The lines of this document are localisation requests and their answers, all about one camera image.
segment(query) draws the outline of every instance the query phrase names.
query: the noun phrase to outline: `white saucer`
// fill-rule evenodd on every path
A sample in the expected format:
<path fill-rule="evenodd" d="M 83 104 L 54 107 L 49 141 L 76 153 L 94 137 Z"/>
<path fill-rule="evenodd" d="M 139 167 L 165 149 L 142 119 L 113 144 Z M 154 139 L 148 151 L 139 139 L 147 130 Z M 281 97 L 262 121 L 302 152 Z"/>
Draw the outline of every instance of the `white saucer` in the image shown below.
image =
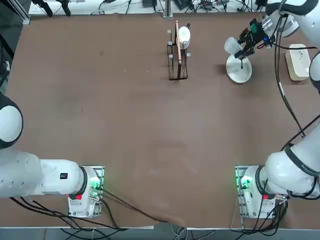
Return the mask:
<path fill-rule="evenodd" d="M 237 84 L 247 82 L 252 75 L 252 65 L 248 58 L 242 60 L 243 68 L 241 69 L 241 60 L 230 55 L 226 61 L 226 72 L 229 78 Z"/>

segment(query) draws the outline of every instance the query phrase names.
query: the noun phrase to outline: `metal frame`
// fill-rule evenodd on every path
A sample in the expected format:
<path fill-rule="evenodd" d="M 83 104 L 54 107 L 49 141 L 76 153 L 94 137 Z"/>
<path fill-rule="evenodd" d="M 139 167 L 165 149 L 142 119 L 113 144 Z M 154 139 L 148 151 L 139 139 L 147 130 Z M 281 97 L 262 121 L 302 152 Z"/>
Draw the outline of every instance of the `metal frame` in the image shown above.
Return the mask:
<path fill-rule="evenodd" d="M 7 41 L 5 40 L 5 38 L 1 35 L 0 33 L 0 45 L 2 44 L 4 50 L 9 54 L 11 59 L 14 59 L 15 53 L 14 51 L 12 51 L 11 47 L 9 46 L 9 44 L 7 43 Z"/>
<path fill-rule="evenodd" d="M 105 166 L 89 166 L 92 168 L 95 172 L 97 177 L 100 179 L 100 188 L 104 188 L 104 181 L 105 181 Z M 99 198 L 102 198 L 103 192 L 101 191 Z M 102 211 L 102 203 L 99 201 L 95 204 L 94 208 L 94 217 L 99 217 L 101 215 Z"/>
<path fill-rule="evenodd" d="M 168 34 L 170 34 L 170 41 L 168 41 L 166 46 L 166 53 L 168 57 L 168 74 L 169 74 L 169 80 L 170 81 L 176 81 L 176 80 L 185 80 L 188 78 L 188 68 L 187 68 L 187 58 L 190 57 L 190 53 L 187 52 L 187 49 L 180 49 L 180 43 L 179 43 L 179 22 L 175 21 L 174 26 L 174 42 L 172 42 L 172 32 L 171 30 L 167 31 Z M 176 48 L 177 55 L 178 55 L 178 68 L 177 68 L 177 75 L 175 77 L 175 60 L 174 60 L 174 48 Z"/>
<path fill-rule="evenodd" d="M 30 24 L 30 17 L 27 11 L 24 9 L 24 7 L 20 4 L 18 0 L 4 0 L 4 1 L 6 1 L 11 6 L 11 8 L 15 11 L 15 13 L 22 18 L 23 25 Z"/>
<path fill-rule="evenodd" d="M 165 0 L 164 12 L 162 14 L 162 18 L 164 19 L 172 19 L 174 17 L 171 12 L 171 0 Z"/>
<path fill-rule="evenodd" d="M 245 218 L 250 218 L 247 210 L 246 201 L 244 198 L 243 190 L 241 188 L 241 178 L 245 175 L 246 170 L 256 165 L 236 165 L 235 166 L 235 180 L 236 180 L 236 187 L 237 187 L 237 202 L 240 209 L 240 217 L 241 217 L 241 225 L 242 228 L 245 228 Z M 283 201 L 285 196 L 276 194 L 275 199 L 278 201 Z M 275 217 L 275 213 L 271 214 L 268 219 L 273 219 Z"/>

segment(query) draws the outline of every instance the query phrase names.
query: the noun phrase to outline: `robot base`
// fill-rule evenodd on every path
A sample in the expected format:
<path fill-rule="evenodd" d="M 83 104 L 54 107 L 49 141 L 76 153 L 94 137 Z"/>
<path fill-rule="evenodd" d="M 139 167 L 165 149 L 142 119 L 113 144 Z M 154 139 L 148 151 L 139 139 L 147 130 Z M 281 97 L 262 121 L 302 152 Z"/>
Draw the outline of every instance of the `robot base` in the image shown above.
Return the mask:
<path fill-rule="evenodd" d="M 265 219 L 276 204 L 275 197 L 270 199 L 268 195 L 264 194 L 262 196 L 260 194 L 256 185 L 256 172 L 258 168 L 258 165 L 237 165 L 235 167 L 241 220 L 243 217 L 251 219 L 258 218 L 262 198 L 260 219 Z M 272 219 L 273 217 L 274 214 L 270 214 L 268 218 Z"/>
<path fill-rule="evenodd" d="M 86 188 L 82 195 L 77 195 L 75 199 L 68 196 L 68 215 L 77 218 L 94 218 L 101 215 L 102 192 L 95 187 L 104 187 L 104 166 L 82 166 L 87 174 Z"/>

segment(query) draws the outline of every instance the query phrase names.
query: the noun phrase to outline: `floor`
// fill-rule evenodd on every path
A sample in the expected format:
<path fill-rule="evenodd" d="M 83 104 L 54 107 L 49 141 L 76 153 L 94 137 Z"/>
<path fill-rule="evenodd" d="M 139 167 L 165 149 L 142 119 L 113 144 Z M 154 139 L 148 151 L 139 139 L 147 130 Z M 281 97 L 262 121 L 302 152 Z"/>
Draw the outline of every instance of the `floor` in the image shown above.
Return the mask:
<path fill-rule="evenodd" d="M 28 9 L 30 7 L 31 0 L 20 0 L 20 3 Z M 15 51 L 19 36 L 22 30 L 22 21 L 4 5 L 0 4 L 0 33 L 6 39 L 13 51 Z M 5 56 L 10 62 L 12 60 L 8 55 Z M 106 234 L 110 234 L 113 231 L 105 228 L 99 228 L 100 231 Z M 74 233 L 74 230 L 67 229 L 69 233 Z M 202 239 L 203 236 L 211 233 L 211 230 L 193 230 L 188 231 L 187 239 Z M 91 239 L 101 237 L 97 232 L 80 232 L 77 234 L 82 238 Z M 205 238 L 206 240 L 235 240 L 239 237 L 239 233 L 231 232 L 229 230 L 217 230 L 211 236 Z M 0 228 L 0 239 L 2 240 L 64 240 L 69 235 L 63 233 L 59 228 Z M 112 240 L 173 240 L 175 235 L 171 230 L 171 226 L 167 223 L 161 223 L 154 227 L 154 229 L 130 229 L 125 232 L 119 232 L 111 237 Z M 246 240 L 298 240 L 298 239 L 319 239 L 320 231 L 315 230 L 279 230 L 278 233 L 272 237 L 266 237 L 259 233 L 243 236 L 241 239 Z"/>

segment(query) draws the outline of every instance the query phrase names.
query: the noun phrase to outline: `cable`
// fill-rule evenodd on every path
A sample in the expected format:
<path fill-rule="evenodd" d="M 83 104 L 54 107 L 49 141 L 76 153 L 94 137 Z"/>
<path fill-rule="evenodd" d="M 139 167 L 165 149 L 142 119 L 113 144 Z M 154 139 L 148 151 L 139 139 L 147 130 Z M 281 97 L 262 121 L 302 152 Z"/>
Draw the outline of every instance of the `cable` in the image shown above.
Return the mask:
<path fill-rule="evenodd" d="M 100 201 L 103 203 L 103 205 L 106 207 L 106 209 L 108 210 L 109 212 L 109 215 L 110 215 L 110 219 L 111 219 L 111 222 L 113 224 L 113 226 L 117 229 L 120 229 L 120 227 L 116 224 L 116 221 L 114 219 L 114 216 L 112 215 L 111 213 L 111 210 L 110 210 L 110 207 L 109 205 L 107 204 L 107 202 L 105 200 L 103 200 L 102 198 L 100 198 Z"/>
<path fill-rule="evenodd" d="M 249 12 L 252 12 L 252 9 L 245 2 L 242 2 L 242 1 L 239 1 L 239 0 L 234 0 L 234 1 L 243 4 L 242 6 L 245 6 L 246 7 L 245 9 L 248 9 Z"/>
<path fill-rule="evenodd" d="M 265 181 L 264 183 L 264 188 L 263 188 L 263 192 L 265 191 L 265 188 L 266 188 L 266 185 L 268 183 L 268 179 Z M 236 232 L 236 233 L 242 233 L 239 237 L 237 237 L 237 240 L 240 239 L 241 237 L 243 237 L 244 235 L 251 235 L 251 234 L 255 234 L 255 233 L 261 233 L 263 235 L 266 235 L 266 236 L 272 236 L 274 234 L 276 234 L 276 232 L 278 231 L 278 228 L 279 228 L 279 224 L 280 222 L 282 221 L 282 219 L 284 218 L 286 212 L 287 212 L 287 209 L 288 209 L 288 197 L 278 203 L 266 216 L 266 218 L 264 219 L 263 223 L 260 225 L 260 227 L 257 229 L 257 225 L 258 225 L 258 221 L 259 221 L 259 218 L 260 218 L 260 213 L 261 213 L 261 210 L 262 210 L 262 203 L 263 203 L 263 195 L 261 196 L 261 203 L 260 203 L 260 208 L 259 208 L 259 214 L 258 214 L 258 217 L 256 219 L 256 223 L 255 223 L 255 226 L 253 227 L 253 229 L 243 229 L 241 231 L 237 231 L 237 230 L 231 230 L 232 232 Z M 284 210 L 281 212 L 281 208 L 282 208 L 282 205 L 283 203 L 285 202 L 285 207 L 284 207 Z M 269 216 L 276 210 L 276 216 L 273 218 L 271 224 L 269 224 L 268 226 L 264 227 L 263 228 L 263 225 L 265 224 L 265 222 L 267 221 L 267 219 L 269 218 Z M 273 232 L 272 234 L 268 235 L 268 234 L 265 234 L 265 232 L 269 232 L 271 230 L 275 230 L 275 232 Z"/>
<path fill-rule="evenodd" d="M 29 207 L 31 208 L 34 208 L 34 209 L 38 209 L 38 210 L 45 210 L 47 212 L 50 212 L 56 216 L 58 216 L 57 214 L 60 214 L 60 212 L 58 211 L 52 211 L 52 210 L 49 210 L 48 208 L 44 207 L 43 205 L 41 205 L 40 203 L 38 203 L 37 201 L 32 201 L 34 202 L 35 204 L 39 205 L 40 207 L 38 206 L 35 206 L 35 205 L 32 205 L 31 203 L 27 202 L 22 196 L 20 197 L 20 199 L 26 204 L 28 205 Z M 74 228 L 75 227 L 73 225 L 71 225 L 68 221 L 66 221 L 65 219 L 63 219 L 62 217 L 59 217 L 62 221 L 64 221 L 67 225 L 69 225 L 70 227 Z M 71 221 L 73 221 L 73 223 L 78 227 L 78 229 L 82 229 L 72 218 L 69 218 L 69 216 L 67 216 L 68 219 L 70 219 Z"/>
<path fill-rule="evenodd" d="M 55 15 L 60 9 L 61 9 L 62 5 L 58 8 L 57 11 L 55 11 L 52 15 Z"/>
<path fill-rule="evenodd" d="M 216 8 L 215 6 L 212 6 L 212 8 L 213 8 L 213 9 L 215 9 L 215 10 L 217 10 L 217 11 L 218 11 L 218 13 L 221 13 L 221 12 L 219 11 L 219 9 L 218 9 L 218 8 Z"/>
<path fill-rule="evenodd" d="M 172 232 L 173 232 L 174 235 L 175 235 L 175 237 L 174 237 L 173 240 L 175 240 L 176 238 L 177 238 L 178 240 L 180 240 L 179 237 L 180 237 L 181 235 L 183 235 L 183 234 L 185 234 L 184 240 L 186 240 L 186 239 L 188 238 L 188 229 L 187 229 L 186 227 L 179 226 L 179 228 L 178 228 L 178 230 L 177 230 L 177 233 L 176 233 L 176 232 L 174 231 L 174 229 L 173 229 L 172 224 L 171 224 L 171 230 L 172 230 Z"/>
<path fill-rule="evenodd" d="M 200 3 L 202 4 L 202 7 L 205 9 L 206 13 L 208 13 L 208 9 L 206 8 L 203 0 L 200 0 Z"/>
<path fill-rule="evenodd" d="M 5 73 L 4 73 L 4 75 L 1 77 L 1 79 L 0 79 L 0 88 L 1 88 L 2 85 L 4 84 L 4 82 L 5 82 L 6 78 L 8 77 L 9 73 L 10 73 L 10 72 L 9 72 L 8 70 L 6 70 Z"/>
<path fill-rule="evenodd" d="M 283 1 L 280 3 L 279 11 L 282 9 L 282 6 L 283 6 L 283 4 L 284 4 L 286 1 L 287 1 L 287 0 L 283 0 Z M 274 31 L 273 31 L 273 33 L 272 33 L 272 35 L 270 36 L 269 39 L 271 39 L 271 38 L 275 35 L 275 33 L 276 33 L 277 30 L 279 30 L 279 28 L 280 28 L 280 22 L 282 21 L 282 18 L 283 18 L 283 17 L 284 17 L 284 15 L 281 15 L 281 16 L 279 17 L 278 22 L 277 22 L 277 24 L 276 24 L 276 26 L 275 26 L 275 28 L 274 28 Z"/>
<path fill-rule="evenodd" d="M 165 12 L 165 9 L 164 9 L 164 7 L 162 6 L 161 0 L 159 0 L 159 3 L 160 3 L 160 6 L 161 6 L 161 8 L 162 8 L 162 11 Z"/>
<path fill-rule="evenodd" d="M 79 233 L 79 232 L 81 232 L 81 231 L 82 231 L 82 229 L 76 231 L 75 233 L 73 233 L 73 234 L 71 234 L 70 236 L 68 236 L 65 240 L 68 240 L 68 239 L 72 238 L 73 236 L 75 236 L 77 233 Z"/>
<path fill-rule="evenodd" d="M 154 11 L 155 13 L 157 12 L 156 6 L 157 6 L 156 0 L 152 0 L 152 8 L 153 8 L 153 11 Z"/>
<path fill-rule="evenodd" d="M 112 194 L 111 192 L 109 192 L 109 191 L 107 191 L 107 190 L 105 190 L 105 189 L 103 189 L 103 188 L 101 188 L 101 187 L 96 187 L 95 189 L 105 192 L 106 194 L 112 196 L 113 198 L 117 199 L 117 200 L 120 201 L 121 203 L 127 205 L 127 206 L 130 207 L 131 209 L 137 211 L 138 213 L 140 213 L 140 214 L 142 214 L 142 215 L 144 215 L 144 216 L 146 216 L 146 217 L 148 217 L 148 218 L 150 218 L 150 219 L 152 219 L 152 220 L 154 220 L 154 221 L 161 222 L 161 223 L 167 223 L 167 221 L 158 219 L 158 218 L 156 218 L 156 217 L 153 217 L 153 216 L 145 213 L 144 211 L 142 211 L 142 210 L 136 208 L 135 206 L 127 203 L 126 201 L 122 200 L 121 198 L 117 197 L 116 195 Z"/>
<path fill-rule="evenodd" d="M 105 3 L 106 3 L 105 1 L 101 2 L 100 5 L 99 5 L 99 7 L 98 7 L 98 10 L 100 10 L 102 4 L 105 4 Z"/>
<path fill-rule="evenodd" d="M 193 11 L 194 13 L 196 13 L 197 12 L 197 10 L 198 10 L 198 7 L 200 6 L 200 3 L 198 3 L 197 5 L 196 5 L 196 8 L 195 8 L 195 10 Z"/>
<path fill-rule="evenodd" d="M 203 239 L 211 236 L 211 235 L 214 234 L 215 232 L 216 232 L 216 230 L 213 230 L 212 232 L 208 233 L 207 235 L 202 236 L 202 237 L 199 237 L 199 238 L 196 238 L 196 239 L 194 239 L 194 240 L 203 240 Z"/>
<path fill-rule="evenodd" d="M 287 23 L 287 20 L 288 20 L 288 15 L 285 16 L 285 21 L 284 21 L 284 26 L 286 25 Z M 280 28 L 281 26 L 281 23 L 282 23 L 282 16 L 280 17 L 280 22 L 279 22 L 279 25 L 278 25 L 278 29 Z M 282 38 L 282 31 L 280 32 L 280 34 L 277 34 L 276 35 L 276 44 L 278 44 L 279 46 L 281 45 L 281 38 Z M 293 117 L 294 121 L 296 122 L 296 124 L 298 125 L 303 137 L 306 136 L 305 132 L 303 131 L 295 113 L 293 112 L 288 100 L 287 100 L 287 97 L 285 95 L 285 92 L 284 92 L 284 89 L 282 88 L 282 84 L 281 84 L 281 81 L 280 81 L 280 74 L 279 74 L 279 68 L 280 68 L 280 48 L 279 47 L 275 47 L 274 48 L 274 71 L 275 71 L 275 78 L 276 78 L 276 83 L 277 83 L 277 86 L 278 86 L 278 89 L 280 91 L 280 94 L 281 94 L 281 97 L 282 97 L 282 100 L 286 106 L 286 108 L 288 109 L 288 111 L 290 112 L 291 116 Z"/>
<path fill-rule="evenodd" d="M 244 11 L 245 11 L 245 5 L 242 4 L 242 7 L 241 7 L 241 9 L 240 9 L 240 12 L 244 12 Z"/>
<path fill-rule="evenodd" d="M 220 1 L 221 1 L 221 3 L 222 3 L 224 12 L 226 13 L 226 12 L 227 12 L 227 5 L 224 4 L 224 1 L 223 1 L 223 0 L 220 0 Z"/>
<path fill-rule="evenodd" d="M 103 4 L 107 4 L 107 3 L 113 3 L 115 2 L 115 0 L 112 1 L 103 1 L 102 3 L 100 3 L 99 9 L 92 11 L 89 15 L 92 15 L 93 13 L 99 12 L 100 15 L 105 15 L 107 12 L 115 10 L 115 9 L 119 9 L 119 8 L 123 8 L 123 7 L 127 7 L 127 4 L 129 3 L 129 1 L 126 2 L 122 2 L 118 5 L 114 5 L 113 7 L 110 7 L 108 9 L 102 9 L 102 5 Z M 132 2 L 130 3 L 130 6 L 134 5 L 134 4 L 141 4 L 141 1 L 136 1 L 136 2 Z"/>
<path fill-rule="evenodd" d="M 40 210 L 36 210 L 36 209 L 33 209 L 31 207 L 28 207 L 26 205 L 24 205 L 23 203 L 19 202 L 18 200 L 16 200 L 15 198 L 13 197 L 10 197 L 10 199 L 12 201 L 14 201 L 16 204 L 20 205 L 21 207 L 23 207 L 24 209 L 27 209 L 27 210 L 30 210 L 32 212 L 35 212 L 35 213 L 39 213 L 39 214 L 42 214 L 42 215 L 46 215 L 46 216 L 50 216 L 50 217 L 55 217 L 55 218 L 71 218 L 71 219 L 78 219 L 80 221 L 83 221 L 83 222 L 87 222 L 87 223 L 91 223 L 91 224 L 96 224 L 96 225 L 100 225 L 100 226 L 103 226 L 103 227 L 107 227 L 107 228 L 111 228 L 111 229 L 115 229 L 115 230 L 118 230 L 117 228 L 115 227 L 112 227 L 112 226 L 109 226 L 109 225 L 106 225 L 106 224 L 103 224 L 103 223 L 100 223 L 100 222 L 95 222 L 95 221 L 91 221 L 91 220 L 88 220 L 88 219 L 85 219 L 85 218 L 81 218 L 81 217 L 76 217 L 76 216 L 68 216 L 68 215 L 65 215 L 59 211 L 52 211 L 56 214 L 59 214 L 59 215 L 56 215 L 56 214 L 50 214 L 50 213 L 47 213 L 45 212 L 46 210 L 43 210 L 43 211 L 40 211 Z M 127 229 L 126 228 L 121 228 L 121 231 L 126 231 Z"/>
<path fill-rule="evenodd" d="M 282 0 L 282 2 L 280 2 L 280 6 L 279 6 L 279 13 L 282 10 L 283 5 L 286 3 L 287 0 Z"/>
<path fill-rule="evenodd" d="M 316 116 L 311 122 L 309 122 L 302 130 L 303 131 L 307 130 L 318 119 L 320 119 L 320 114 L 318 116 Z M 283 151 L 285 149 L 285 147 L 287 145 L 289 145 L 293 140 L 295 140 L 301 133 L 302 133 L 302 131 L 300 130 L 296 135 L 294 135 L 292 138 L 290 138 L 290 140 L 287 141 L 286 144 L 281 148 L 281 151 Z"/>
<path fill-rule="evenodd" d="M 40 7 L 40 5 L 35 4 L 35 3 L 34 3 L 34 5 L 36 5 L 38 8 L 40 8 L 40 10 L 41 10 L 45 15 L 48 15 L 48 14 L 42 9 L 42 7 Z"/>
<path fill-rule="evenodd" d="M 286 49 L 286 50 L 303 50 L 303 49 L 318 49 L 317 47 L 315 46 L 306 46 L 306 47 L 286 47 L 286 46 L 280 46 L 276 43 L 271 43 L 272 45 L 275 45 L 276 47 L 278 48 L 281 48 L 281 49 Z"/>
<path fill-rule="evenodd" d="M 282 16 L 280 16 L 279 17 L 279 19 L 278 19 L 278 22 L 276 23 L 276 25 L 275 25 L 275 28 L 274 28 L 274 30 L 273 30 L 273 33 L 272 33 L 272 35 L 269 37 L 269 40 L 267 41 L 267 42 L 263 42 L 263 43 L 261 43 L 260 45 L 258 45 L 256 48 L 257 49 L 262 49 L 262 48 L 264 48 L 265 46 L 267 46 L 267 45 L 272 45 L 273 43 L 271 42 L 271 39 L 275 36 L 275 33 L 276 33 L 276 31 L 278 30 L 278 27 L 279 27 L 279 25 L 280 25 L 280 21 L 282 20 Z"/>
<path fill-rule="evenodd" d="M 75 234 L 77 234 L 77 232 L 75 233 L 70 233 L 70 232 L 67 232 L 65 231 L 63 228 L 60 228 L 62 232 L 64 232 L 65 234 L 68 234 L 70 237 L 76 237 L 77 239 L 82 239 L 82 240 L 100 240 L 100 239 L 105 239 L 105 238 L 109 238 L 110 236 L 120 232 L 120 230 L 116 230 L 114 231 L 113 233 L 110 233 L 108 235 L 105 235 L 103 232 L 97 230 L 97 229 L 94 229 L 95 232 L 103 235 L 102 237 L 96 237 L 96 238 L 87 238 L 87 237 L 80 237 L 80 236 L 76 236 Z"/>
<path fill-rule="evenodd" d="M 188 12 L 188 10 L 189 10 L 191 7 L 194 8 L 194 5 L 193 5 L 193 4 L 194 4 L 194 1 L 195 1 L 195 0 L 192 1 L 192 3 L 188 6 L 188 8 L 185 10 L 184 13 Z"/>
<path fill-rule="evenodd" d="M 315 176 L 310 191 L 308 191 L 307 193 L 305 193 L 303 195 L 295 195 L 292 193 L 292 191 L 288 191 L 288 194 L 292 198 L 299 198 L 299 199 L 304 199 L 304 200 L 318 200 L 318 199 L 320 199 L 320 194 L 317 197 L 312 197 L 312 198 L 309 197 L 314 192 L 317 183 L 318 183 L 318 186 L 320 189 L 319 177 Z"/>
<path fill-rule="evenodd" d="M 127 14 L 128 11 L 129 11 L 129 7 L 130 7 L 130 4 L 131 4 L 131 1 L 132 1 L 132 0 L 129 0 L 129 2 L 128 2 L 128 8 L 126 9 L 125 14 Z"/>

